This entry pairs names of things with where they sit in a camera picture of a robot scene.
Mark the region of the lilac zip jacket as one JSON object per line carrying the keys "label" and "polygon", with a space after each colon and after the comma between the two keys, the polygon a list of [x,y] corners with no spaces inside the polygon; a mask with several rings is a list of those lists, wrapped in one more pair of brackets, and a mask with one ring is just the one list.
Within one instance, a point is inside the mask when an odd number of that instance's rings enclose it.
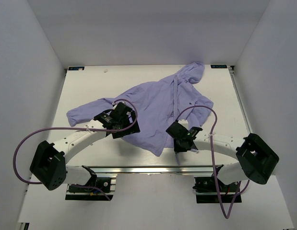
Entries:
{"label": "lilac zip jacket", "polygon": [[204,68],[204,64],[193,62],[173,75],[139,84],[117,96],[132,102],[138,111],[140,132],[123,140],[159,157],[164,148],[174,146],[166,129],[176,118],[187,120],[191,127],[201,127],[214,105],[194,87]]}

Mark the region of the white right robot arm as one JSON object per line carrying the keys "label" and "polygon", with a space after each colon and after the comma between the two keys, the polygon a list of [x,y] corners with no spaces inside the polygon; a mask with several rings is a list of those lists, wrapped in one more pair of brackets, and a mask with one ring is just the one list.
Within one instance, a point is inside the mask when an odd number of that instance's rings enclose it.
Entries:
{"label": "white right robot arm", "polygon": [[200,127],[188,130],[178,122],[172,123],[166,132],[173,138],[175,152],[213,150],[237,160],[236,163],[221,165],[216,169],[211,184],[217,191],[223,191],[233,182],[244,180],[267,184],[279,162],[278,155],[254,133],[245,138],[211,135],[204,133]]}

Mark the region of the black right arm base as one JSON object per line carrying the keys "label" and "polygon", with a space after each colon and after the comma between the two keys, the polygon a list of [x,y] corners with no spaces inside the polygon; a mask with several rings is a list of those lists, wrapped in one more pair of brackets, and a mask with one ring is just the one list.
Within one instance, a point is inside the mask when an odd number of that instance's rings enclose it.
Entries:
{"label": "black right arm base", "polygon": [[[230,204],[235,192],[240,192],[238,182],[224,185],[222,182],[218,181],[218,185],[223,204]],[[194,186],[192,188],[196,195],[197,204],[219,203],[213,177],[194,177]]]}

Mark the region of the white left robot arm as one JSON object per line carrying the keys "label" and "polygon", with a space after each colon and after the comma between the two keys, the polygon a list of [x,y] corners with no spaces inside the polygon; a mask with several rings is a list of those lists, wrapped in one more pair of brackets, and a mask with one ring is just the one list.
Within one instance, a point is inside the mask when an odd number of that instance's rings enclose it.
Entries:
{"label": "white left robot arm", "polygon": [[36,149],[30,172],[49,191],[62,184],[92,191],[96,188],[96,173],[88,166],[69,166],[68,162],[94,142],[108,136],[122,138],[139,133],[137,116],[138,112],[131,102],[114,102],[111,109],[96,115],[84,128],[77,128],[75,132],[52,143],[41,142]]}

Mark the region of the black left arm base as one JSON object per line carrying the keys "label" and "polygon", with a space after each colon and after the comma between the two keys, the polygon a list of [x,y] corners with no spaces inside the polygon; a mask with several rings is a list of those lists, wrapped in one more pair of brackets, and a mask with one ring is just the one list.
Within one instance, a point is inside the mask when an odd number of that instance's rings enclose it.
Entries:
{"label": "black left arm base", "polygon": [[111,201],[116,189],[116,175],[101,174],[88,185],[68,185],[65,200]]}

